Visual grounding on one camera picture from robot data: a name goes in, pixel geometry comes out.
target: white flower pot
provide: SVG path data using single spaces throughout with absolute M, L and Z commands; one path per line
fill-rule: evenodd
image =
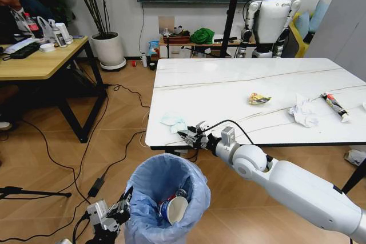
M 111 32 L 111 34 L 116 36 L 109 39 L 96 39 L 99 36 L 96 34 L 91 38 L 101 67 L 105 70 L 115 70 L 126 65 L 122 39 L 118 33 Z

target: trash can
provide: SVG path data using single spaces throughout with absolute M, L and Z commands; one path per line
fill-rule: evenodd
M 133 186 L 131 219 L 125 223 L 126 244 L 183 244 L 187 233 L 210 205 L 207 179 L 194 163 L 160 154 L 139 165 L 128 181 Z M 178 189 L 187 192 L 188 207 L 180 222 L 170 224 L 159 214 L 158 203 Z

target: marble table top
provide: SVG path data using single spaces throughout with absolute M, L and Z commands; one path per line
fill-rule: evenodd
M 332 93 L 351 121 L 319 97 Z M 249 105 L 251 93 L 272 97 L 263 105 Z M 319 125 L 304 127 L 288 109 L 296 93 L 313 100 Z M 180 114 L 188 126 L 201 121 L 214 125 L 231 119 L 262 146 L 365 144 L 366 83 L 326 58 L 160 59 L 157 66 L 146 144 L 185 146 L 178 134 L 160 123 L 167 112 Z M 213 134 L 221 136 L 224 123 Z M 250 143 L 235 126 L 237 141 Z

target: crumpled tissue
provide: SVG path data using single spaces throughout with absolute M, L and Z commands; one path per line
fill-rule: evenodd
M 344 159 L 356 166 L 360 166 L 366 159 L 366 153 L 364 151 L 352 149 L 344 155 Z
M 296 94 L 296 105 L 291 107 L 288 113 L 294 116 L 297 123 L 305 127 L 314 127 L 319 124 L 310 99 L 303 97 L 301 94 Z
M 187 124 L 185 123 L 184 118 L 178 113 L 167 112 L 160 120 L 161 123 L 170 126 L 170 132 L 172 134 L 177 133 L 178 131 L 187 130 Z

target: desk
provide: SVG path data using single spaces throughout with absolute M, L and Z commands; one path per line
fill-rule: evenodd
M 341 123 L 319 95 L 329 91 L 349 111 Z M 263 105 L 249 105 L 253 92 L 271 96 Z M 296 93 L 314 99 L 320 124 L 295 123 L 288 109 Z M 318 146 L 366 144 L 366 83 L 326 58 L 160 59 L 146 133 L 152 149 L 186 149 L 178 134 L 160 123 L 168 111 L 181 114 L 188 126 L 214 125 L 225 119 L 240 124 L 259 146 Z M 218 126 L 213 134 L 230 124 Z M 234 127 L 238 143 L 248 139 Z
M 163 37 L 160 38 L 159 40 L 159 49 L 160 49 L 160 57 L 162 58 L 166 58 L 168 57 L 168 51 L 166 48 L 167 43 L 164 42 Z M 191 52 L 187 49 L 183 49 L 181 50 L 181 46 L 185 46 L 191 49 L 194 49 L 196 47 L 209 47 L 212 49 L 220 49 L 221 48 L 222 43 L 215 43 L 215 44 L 195 44 L 195 43 L 180 43 L 180 44 L 173 44 L 170 43 L 169 47 L 170 47 L 170 58 L 189 58 L 191 56 Z M 231 49 L 232 47 L 232 53 L 234 54 L 235 50 L 237 47 L 239 47 L 240 45 L 240 40 L 235 40 L 233 43 L 229 43 L 228 44 L 228 51 L 229 49 Z M 255 47 L 256 46 L 256 42 L 254 40 L 254 35 L 250 38 L 250 47 Z
M 66 94 L 64 91 L 55 91 L 53 96 L 57 101 L 58 107 L 63 116 L 66 118 L 80 142 L 86 143 L 89 131 L 92 128 L 96 116 L 98 115 L 98 112 L 106 98 L 103 80 L 87 37 L 76 39 L 71 45 L 68 45 L 65 48 L 58 47 L 51 53 L 36 51 L 25 59 L 11 59 L 9 61 L 3 61 L 0 59 L 0 81 L 42 81 L 44 85 L 53 85 L 53 76 L 59 70 L 69 66 L 74 58 L 83 50 L 85 50 L 97 81 L 97 100 L 85 122 L 85 125 L 81 126 L 78 122 L 66 100 Z

